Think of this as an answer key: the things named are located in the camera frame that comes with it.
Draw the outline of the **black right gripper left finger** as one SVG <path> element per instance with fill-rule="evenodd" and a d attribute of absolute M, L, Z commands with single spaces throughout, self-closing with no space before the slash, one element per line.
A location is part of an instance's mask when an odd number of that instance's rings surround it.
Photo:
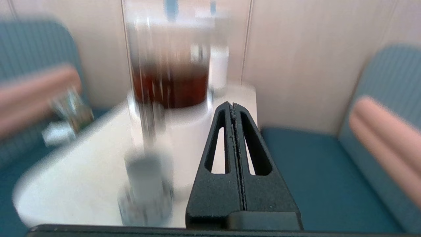
<path fill-rule="evenodd" d="M 186 228 L 224 228 L 228 215 L 243 209 L 232 113 L 229 102 L 215 110 L 186 208 Z M 224 132 L 225 173 L 215 174 L 212 167 L 220 129 Z"/>

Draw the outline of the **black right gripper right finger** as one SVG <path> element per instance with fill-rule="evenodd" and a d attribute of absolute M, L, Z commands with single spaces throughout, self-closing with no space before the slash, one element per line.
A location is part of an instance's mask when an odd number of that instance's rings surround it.
<path fill-rule="evenodd" d="M 233 119 L 242 209 L 298 213 L 299 208 L 249 111 L 234 103 Z"/>

